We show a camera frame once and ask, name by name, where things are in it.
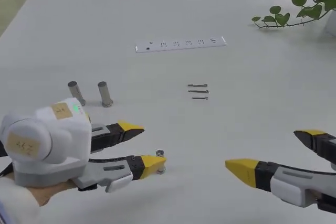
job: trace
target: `power strip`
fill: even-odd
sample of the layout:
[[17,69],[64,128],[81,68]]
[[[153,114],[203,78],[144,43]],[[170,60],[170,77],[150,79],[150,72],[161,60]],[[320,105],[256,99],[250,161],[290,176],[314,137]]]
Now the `power strip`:
[[226,41],[223,37],[211,37],[207,39],[156,40],[138,43],[135,47],[135,51],[158,52],[202,47],[222,47],[226,45]]

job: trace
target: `screw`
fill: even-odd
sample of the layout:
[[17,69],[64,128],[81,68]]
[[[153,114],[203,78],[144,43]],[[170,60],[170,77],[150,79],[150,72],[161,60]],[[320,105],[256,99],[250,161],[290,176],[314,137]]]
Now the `screw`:
[[98,89],[101,96],[101,105],[105,108],[111,107],[113,105],[113,101],[110,97],[109,89],[107,88],[106,82],[99,82]]
[[208,100],[208,97],[193,97],[194,100]]
[[189,93],[209,93],[208,90],[188,90]]
[[[157,157],[164,157],[164,151],[163,151],[163,150],[157,150],[157,151],[155,152],[155,154],[156,154]],[[166,171],[166,167],[163,165],[162,167],[160,167],[160,168],[156,171],[156,173],[157,173],[157,174],[164,174],[165,171]]]
[[187,87],[208,87],[208,84],[188,84]]
[[70,90],[70,93],[71,93],[72,97],[77,98],[77,100],[80,102],[80,104],[82,106],[85,106],[86,101],[84,100],[84,98],[83,98],[83,96],[82,96],[82,94],[79,90],[77,82],[70,81],[68,83],[68,87],[69,87],[69,90]]

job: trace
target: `metal rod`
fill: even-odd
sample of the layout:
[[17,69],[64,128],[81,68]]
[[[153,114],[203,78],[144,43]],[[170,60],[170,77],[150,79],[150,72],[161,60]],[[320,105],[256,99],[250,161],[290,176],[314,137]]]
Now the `metal rod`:
[[194,100],[208,100],[208,97],[193,97]]
[[188,84],[188,87],[208,87],[208,84]]
[[111,107],[113,105],[113,101],[110,97],[107,83],[105,81],[99,82],[98,89],[101,96],[101,105],[105,108]]
[[68,83],[68,87],[69,87],[69,90],[70,90],[70,93],[71,93],[72,97],[77,98],[77,100],[80,102],[80,104],[82,106],[85,106],[86,101],[84,100],[84,98],[83,98],[83,96],[82,96],[82,94],[81,94],[81,92],[79,90],[77,82],[70,81]]
[[208,90],[188,90],[189,93],[206,93],[208,94]]

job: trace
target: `person's hand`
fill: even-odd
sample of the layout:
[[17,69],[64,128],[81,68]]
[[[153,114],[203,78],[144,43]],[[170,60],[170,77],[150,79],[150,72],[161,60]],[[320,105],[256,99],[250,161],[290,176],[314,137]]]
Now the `person's hand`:
[[[10,173],[5,178],[10,178],[14,180],[14,173]],[[44,206],[47,204],[51,197],[54,196],[57,193],[60,193],[61,191],[69,190],[76,188],[76,185],[71,180],[68,180],[66,182],[62,182],[55,186],[45,187],[45,188],[34,188],[34,187],[27,187],[27,189],[31,192],[31,194],[35,197],[38,204],[40,206]]]

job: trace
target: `white table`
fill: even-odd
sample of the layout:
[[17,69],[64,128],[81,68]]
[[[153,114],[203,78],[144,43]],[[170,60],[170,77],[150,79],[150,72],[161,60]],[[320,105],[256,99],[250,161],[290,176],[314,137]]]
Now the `white table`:
[[[27,0],[0,38],[0,115],[67,98],[75,80],[94,122],[146,129],[95,157],[157,148],[167,156],[164,175],[112,195],[103,188],[57,195],[43,223],[333,222],[316,206],[301,209],[249,188],[224,167],[225,159],[250,157],[330,170],[292,131],[336,134],[335,39],[322,33],[327,19],[258,30],[250,19],[275,3],[297,11],[288,0]],[[228,46],[134,51],[138,39],[212,35]],[[102,80],[115,101],[110,109],[98,105]],[[191,100],[188,83],[207,83],[209,100]],[[1,158],[0,168],[8,162]]]

